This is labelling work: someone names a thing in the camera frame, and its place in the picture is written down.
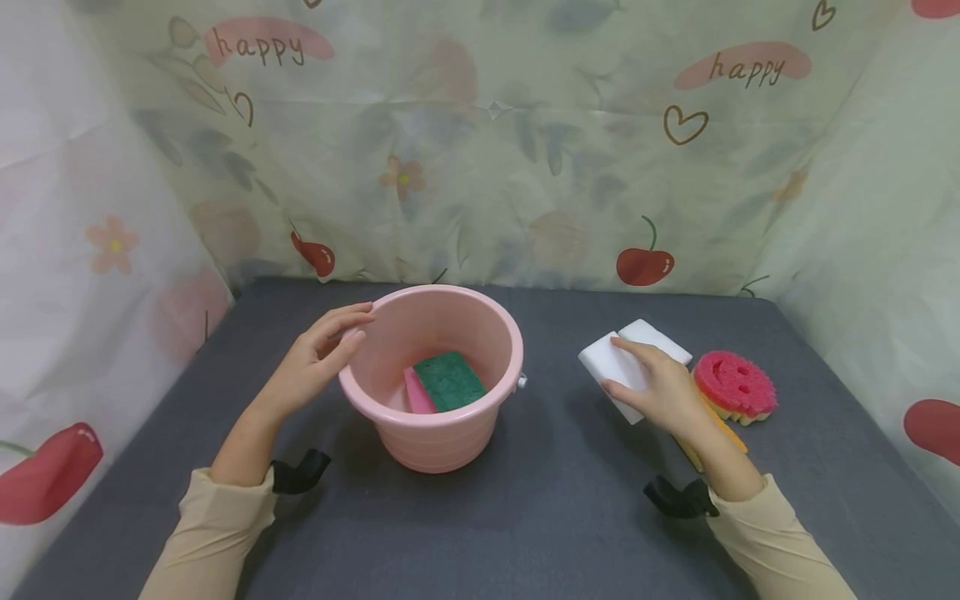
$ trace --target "pink sponge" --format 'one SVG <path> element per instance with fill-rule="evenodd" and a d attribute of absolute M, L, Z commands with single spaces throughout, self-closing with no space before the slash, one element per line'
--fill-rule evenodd
<path fill-rule="evenodd" d="M 403 381 L 407 384 L 407 401 L 410 402 L 410 412 L 416 415 L 433 415 L 437 407 L 423 387 L 423 382 L 417 376 L 413 367 L 403 370 Z"/>
<path fill-rule="evenodd" d="M 693 370 L 697 387 L 717 415 L 749 425 L 777 407 L 777 391 L 763 369 L 733 352 L 704 354 Z"/>

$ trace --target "gray cloth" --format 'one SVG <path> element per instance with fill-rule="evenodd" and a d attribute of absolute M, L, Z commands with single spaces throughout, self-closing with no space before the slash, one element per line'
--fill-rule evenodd
<path fill-rule="evenodd" d="M 135 598 L 209 465 L 294 338 L 326 309 L 394 285 L 256 282 L 237 302 L 16 600 Z M 525 390 L 490 446 L 446 475 L 409 471 L 333 384 L 288 422 L 276 455 L 333 464 L 282 498 L 241 598 L 743 598 L 746 577 L 701 519 L 661 517 L 643 486 L 696 476 L 673 441 L 630 426 L 577 361 L 643 318 L 698 358 L 727 349 L 777 386 L 773 417 L 737 428 L 860 598 L 955 598 L 960 529 L 860 404 L 765 300 L 483 288 L 516 318 Z"/>

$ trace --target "green sponge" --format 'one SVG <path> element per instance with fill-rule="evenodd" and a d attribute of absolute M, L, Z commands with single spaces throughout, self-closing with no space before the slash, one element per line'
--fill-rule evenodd
<path fill-rule="evenodd" d="M 446 352 L 421 360 L 414 371 L 438 413 L 467 406 L 487 393 L 460 352 Z"/>

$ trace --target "white sponge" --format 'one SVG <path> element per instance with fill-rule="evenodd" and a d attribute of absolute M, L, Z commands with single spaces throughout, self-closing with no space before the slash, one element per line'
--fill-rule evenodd
<path fill-rule="evenodd" d="M 584 367 L 596 379 L 597 383 L 604 379 L 612 379 L 638 392 L 647 389 L 647 378 L 649 377 L 647 368 L 641 365 L 632 354 L 611 344 L 611 337 L 622 337 L 631 342 L 656 346 L 671 358 L 683 364 L 693 360 L 693 356 L 677 345 L 676 342 L 654 329 L 647 322 L 638 320 L 620 329 L 619 336 L 610 332 L 580 352 L 580 362 L 584 364 Z M 633 407 L 618 402 L 612 397 L 610 400 L 630 424 L 643 419 L 643 415 Z"/>
<path fill-rule="evenodd" d="M 689 365 L 690 361 L 693 360 L 692 354 L 642 319 L 637 319 L 633 323 L 620 329 L 620 337 L 629 342 L 656 346 L 663 350 L 670 358 L 683 365 Z"/>

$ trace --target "floral backdrop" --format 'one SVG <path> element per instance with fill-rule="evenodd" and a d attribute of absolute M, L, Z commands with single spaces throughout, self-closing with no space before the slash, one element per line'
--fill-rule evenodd
<path fill-rule="evenodd" d="M 958 13 L 5 5 L 0 597 L 264 275 L 775 300 L 960 518 Z"/>

